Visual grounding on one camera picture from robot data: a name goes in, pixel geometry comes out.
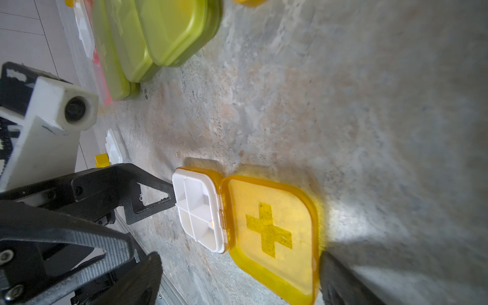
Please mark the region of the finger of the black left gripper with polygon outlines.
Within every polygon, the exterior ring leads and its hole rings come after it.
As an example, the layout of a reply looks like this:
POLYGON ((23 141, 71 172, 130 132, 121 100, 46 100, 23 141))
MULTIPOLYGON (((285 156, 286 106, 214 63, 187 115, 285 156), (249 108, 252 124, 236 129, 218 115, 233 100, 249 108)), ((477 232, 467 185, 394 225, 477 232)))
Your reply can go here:
POLYGON ((124 208, 128 225, 175 207, 174 187, 131 163, 90 169, 1 193, 1 200, 25 203, 97 222, 124 208), (142 186, 161 191, 163 199, 144 205, 142 186))
POLYGON ((67 214, 1 201, 1 304, 52 304, 134 257, 132 238, 67 214))

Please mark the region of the pink pillbox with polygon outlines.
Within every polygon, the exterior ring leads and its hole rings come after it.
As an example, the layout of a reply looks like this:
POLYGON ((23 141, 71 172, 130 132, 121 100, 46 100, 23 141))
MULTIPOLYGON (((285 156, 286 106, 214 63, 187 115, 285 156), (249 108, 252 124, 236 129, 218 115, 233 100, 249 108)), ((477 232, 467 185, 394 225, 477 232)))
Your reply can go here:
POLYGON ((105 105, 112 103, 103 70, 100 64, 99 55, 95 46, 94 31, 92 28, 92 6, 93 1, 77 0, 73 1, 76 26, 78 28, 79 39, 83 45, 85 55, 94 65, 95 79, 100 89, 101 99, 105 105))

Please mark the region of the green pillbox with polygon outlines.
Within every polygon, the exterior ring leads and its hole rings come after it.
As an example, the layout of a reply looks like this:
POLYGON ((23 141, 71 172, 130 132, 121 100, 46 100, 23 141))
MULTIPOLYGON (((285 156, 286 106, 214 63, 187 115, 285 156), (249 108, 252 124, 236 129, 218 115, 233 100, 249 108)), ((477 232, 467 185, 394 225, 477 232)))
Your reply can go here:
POLYGON ((139 94, 140 86, 129 81, 123 72, 111 35, 105 1, 93 1, 91 9, 95 48, 109 95, 115 101, 133 99, 139 94))
POLYGON ((142 0, 135 7, 155 64, 179 67, 217 33, 222 2, 216 0, 142 0))
POLYGON ((125 76, 133 83, 150 80, 160 67, 147 49, 135 1, 108 0, 104 7, 125 76))

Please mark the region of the yellow pillbox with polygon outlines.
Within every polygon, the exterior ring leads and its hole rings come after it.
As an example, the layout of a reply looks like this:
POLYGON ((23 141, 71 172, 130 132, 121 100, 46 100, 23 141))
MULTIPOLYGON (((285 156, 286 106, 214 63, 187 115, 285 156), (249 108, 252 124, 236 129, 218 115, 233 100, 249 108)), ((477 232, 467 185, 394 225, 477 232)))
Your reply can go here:
POLYGON ((318 212, 301 189, 180 167, 172 182, 184 232, 290 304, 313 304, 319 287, 318 212))
POLYGON ((234 2, 248 7, 256 7, 266 2, 266 0, 234 0, 234 2))

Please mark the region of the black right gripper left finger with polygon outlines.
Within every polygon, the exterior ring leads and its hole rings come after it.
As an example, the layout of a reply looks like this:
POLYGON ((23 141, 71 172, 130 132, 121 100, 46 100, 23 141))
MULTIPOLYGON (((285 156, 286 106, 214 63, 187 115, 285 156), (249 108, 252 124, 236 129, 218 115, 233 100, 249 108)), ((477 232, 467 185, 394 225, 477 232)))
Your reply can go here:
POLYGON ((92 304, 155 304, 163 268, 152 252, 92 304))

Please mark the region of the clear pillbox white tray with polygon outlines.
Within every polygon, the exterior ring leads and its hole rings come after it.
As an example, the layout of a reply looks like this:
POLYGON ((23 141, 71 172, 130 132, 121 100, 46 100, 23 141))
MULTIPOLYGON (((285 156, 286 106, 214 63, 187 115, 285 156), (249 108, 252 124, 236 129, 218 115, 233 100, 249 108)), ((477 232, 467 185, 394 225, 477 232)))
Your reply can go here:
POLYGON ((105 149, 112 165, 130 163, 125 143, 117 130, 110 128, 105 137, 105 149))

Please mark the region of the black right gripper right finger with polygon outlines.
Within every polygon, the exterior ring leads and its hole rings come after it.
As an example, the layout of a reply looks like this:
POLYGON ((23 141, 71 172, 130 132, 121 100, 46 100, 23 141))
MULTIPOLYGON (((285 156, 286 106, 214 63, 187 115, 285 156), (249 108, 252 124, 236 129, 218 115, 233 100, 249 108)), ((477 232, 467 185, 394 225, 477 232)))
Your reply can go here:
POLYGON ((381 304, 380 300, 349 269, 327 251, 320 256, 320 285, 325 304, 381 304))

